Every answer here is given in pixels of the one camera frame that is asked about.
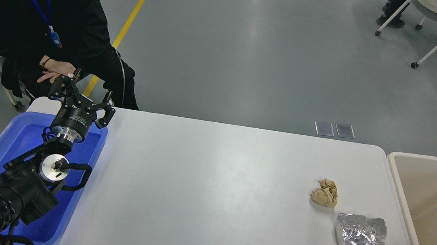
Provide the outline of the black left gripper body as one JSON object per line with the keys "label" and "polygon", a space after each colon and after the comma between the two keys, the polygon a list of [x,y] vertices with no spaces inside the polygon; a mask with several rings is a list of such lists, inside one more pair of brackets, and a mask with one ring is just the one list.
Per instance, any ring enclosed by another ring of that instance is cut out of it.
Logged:
{"label": "black left gripper body", "polygon": [[96,111],[87,111],[87,108],[94,104],[89,98],[64,98],[62,108],[50,126],[50,132],[55,136],[62,135],[70,142],[83,142],[96,118]]}

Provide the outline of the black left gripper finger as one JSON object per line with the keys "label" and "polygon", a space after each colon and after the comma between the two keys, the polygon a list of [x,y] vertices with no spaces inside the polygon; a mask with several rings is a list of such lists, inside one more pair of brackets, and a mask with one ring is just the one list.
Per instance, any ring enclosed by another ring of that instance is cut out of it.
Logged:
{"label": "black left gripper finger", "polygon": [[[94,122],[97,128],[102,129],[109,125],[109,122],[113,118],[116,113],[115,108],[111,105],[111,97],[113,95],[113,91],[109,90],[101,103],[91,104],[89,106],[88,114],[90,117],[90,121]],[[102,117],[97,116],[98,111],[104,111],[104,115]]]}
{"label": "black left gripper finger", "polygon": [[83,97],[78,91],[76,85],[76,78],[73,75],[60,75],[51,85],[48,92],[49,99],[51,100],[67,100],[73,99],[76,104],[81,104]]}

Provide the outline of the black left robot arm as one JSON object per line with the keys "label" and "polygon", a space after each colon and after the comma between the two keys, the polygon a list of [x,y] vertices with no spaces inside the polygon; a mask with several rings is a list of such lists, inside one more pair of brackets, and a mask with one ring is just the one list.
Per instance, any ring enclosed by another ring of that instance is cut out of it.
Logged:
{"label": "black left robot arm", "polygon": [[0,245],[34,245],[24,236],[14,235],[19,221],[30,224],[50,212],[59,201],[59,191],[82,189],[92,172],[86,163],[72,163],[66,155],[75,143],[85,140],[90,126],[108,126],[115,109],[112,91],[96,104],[82,95],[75,75],[60,75],[48,97],[61,101],[61,107],[49,127],[43,129],[41,145],[4,164],[0,173]]}

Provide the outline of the person's hand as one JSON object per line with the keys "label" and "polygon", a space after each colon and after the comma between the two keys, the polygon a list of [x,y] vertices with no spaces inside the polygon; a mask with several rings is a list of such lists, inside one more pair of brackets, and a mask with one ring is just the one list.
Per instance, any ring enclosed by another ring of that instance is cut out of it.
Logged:
{"label": "person's hand", "polygon": [[37,79],[37,83],[49,82],[52,84],[59,76],[67,76],[76,72],[76,67],[71,63],[56,61],[48,56],[42,58],[40,65],[44,71],[42,71],[43,75]]}

